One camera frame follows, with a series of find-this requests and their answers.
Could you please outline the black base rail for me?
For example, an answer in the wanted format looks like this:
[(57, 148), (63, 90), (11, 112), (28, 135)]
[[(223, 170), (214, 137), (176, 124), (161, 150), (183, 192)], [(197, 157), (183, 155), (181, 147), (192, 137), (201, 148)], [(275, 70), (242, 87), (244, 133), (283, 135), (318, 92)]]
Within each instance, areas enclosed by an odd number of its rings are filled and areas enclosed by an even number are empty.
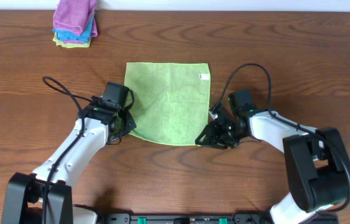
[(263, 213), (237, 213), (235, 215), (130, 215), (113, 213), (104, 215), (100, 224), (271, 224)]

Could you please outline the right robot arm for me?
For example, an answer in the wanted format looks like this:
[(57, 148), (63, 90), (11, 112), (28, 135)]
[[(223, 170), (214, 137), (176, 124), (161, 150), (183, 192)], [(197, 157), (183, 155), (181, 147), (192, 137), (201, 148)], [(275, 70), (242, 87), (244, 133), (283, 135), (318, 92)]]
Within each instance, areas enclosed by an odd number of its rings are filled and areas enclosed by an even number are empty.
[(197, 145), (235, 148), (250, 137), (284, 154), (289, 193), (269, 210), (271, 223), (308, 223), (347, 207), (350, 159), (337, 129), (300, 125), (270, 110), (238, 112), (233, 121), (212, 116)]

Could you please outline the green microfiber cloth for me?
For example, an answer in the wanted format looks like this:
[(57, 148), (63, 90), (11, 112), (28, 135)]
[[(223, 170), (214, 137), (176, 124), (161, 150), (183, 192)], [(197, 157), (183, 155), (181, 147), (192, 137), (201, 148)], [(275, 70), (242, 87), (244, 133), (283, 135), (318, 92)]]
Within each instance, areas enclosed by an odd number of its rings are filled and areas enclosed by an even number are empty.
[(169, 146), (192, 146), (208, 123), (207, 63), (129, 62), (124, 79), (134, 93), (131, 135)]

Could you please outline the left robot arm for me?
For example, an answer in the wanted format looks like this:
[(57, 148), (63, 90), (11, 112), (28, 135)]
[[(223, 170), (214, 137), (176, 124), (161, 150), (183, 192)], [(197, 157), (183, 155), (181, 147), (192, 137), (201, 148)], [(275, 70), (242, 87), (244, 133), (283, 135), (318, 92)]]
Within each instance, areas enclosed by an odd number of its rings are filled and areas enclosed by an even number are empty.
[(2, 223), (102, 223), (91, 208), (74, 205), (72, 188), (93, 156), (136, 128), (132, 103), (93, 97), (57, 150), (31, 174), (15, 173), (7, 183)]

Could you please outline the blue folded cloth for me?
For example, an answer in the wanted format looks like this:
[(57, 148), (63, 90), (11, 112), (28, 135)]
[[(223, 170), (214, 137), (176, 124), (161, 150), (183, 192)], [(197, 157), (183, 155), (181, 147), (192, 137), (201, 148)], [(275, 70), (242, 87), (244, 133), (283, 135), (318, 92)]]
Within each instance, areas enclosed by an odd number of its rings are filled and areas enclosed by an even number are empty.
[(56, 33), (58, 40), (73, 40), (82, 43), (87, 43), (87, 41), (89, 41), (90, 38), (96, 37), (98, 35), (94, 16), (92, 16), (91, 19), (88, 21), (84, 31), (80, 35), (77, 35), (72, 31), (63, 29), (53, 29), (53, 32)]

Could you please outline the light green folded cloth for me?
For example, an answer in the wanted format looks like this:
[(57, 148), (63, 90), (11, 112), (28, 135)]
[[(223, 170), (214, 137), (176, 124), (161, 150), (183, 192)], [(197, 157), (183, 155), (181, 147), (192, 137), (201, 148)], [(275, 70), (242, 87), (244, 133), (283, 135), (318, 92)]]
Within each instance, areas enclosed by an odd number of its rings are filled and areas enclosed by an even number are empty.
[(57, 33), (54, 33), (54, 37), (52, 39), (56, 46), (61, 46), (67, 49), (72, 49), (72, 48), (88, 48), (91, 44), (91, 39), (88, 39), (87, 42), (80, 42), (77, 40), (66, 40), (66, 41), (61, 41), (57, 39)]

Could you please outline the purple folded cloth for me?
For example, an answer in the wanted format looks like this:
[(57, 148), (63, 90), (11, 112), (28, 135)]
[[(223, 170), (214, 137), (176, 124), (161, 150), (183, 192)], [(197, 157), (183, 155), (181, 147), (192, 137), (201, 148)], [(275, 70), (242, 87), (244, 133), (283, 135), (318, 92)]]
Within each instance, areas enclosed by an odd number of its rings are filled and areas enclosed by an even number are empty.
[(53, 29), (80, 35), (95, 14), (97, 0), (60, 0), (53, 15)]

